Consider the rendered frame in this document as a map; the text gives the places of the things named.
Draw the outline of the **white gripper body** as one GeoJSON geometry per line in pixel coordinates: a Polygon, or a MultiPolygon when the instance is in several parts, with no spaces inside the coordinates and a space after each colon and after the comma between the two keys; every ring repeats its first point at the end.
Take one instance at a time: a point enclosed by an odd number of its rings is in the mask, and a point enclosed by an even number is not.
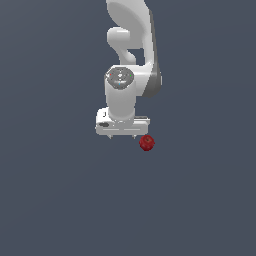
{"type": "Polygon", "coordinates": [[[109,108],[101,108],[97,111],[95,130],[98,135],[107,136],[138,136],[148,133],[150,119],[147,116],[135,116],[126,122],[113,121],[109,117],[109,108]]]}

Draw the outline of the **small red apple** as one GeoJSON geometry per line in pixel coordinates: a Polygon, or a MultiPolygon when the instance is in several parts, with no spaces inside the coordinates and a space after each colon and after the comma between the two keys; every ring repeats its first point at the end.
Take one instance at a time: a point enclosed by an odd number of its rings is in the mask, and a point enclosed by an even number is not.
{"type": "Polygon", "coordinates": [[[155,141],[150,135],[143,135],[139,140],[139,145],[144,151],[150,151],[154,147],[155,141]]]}

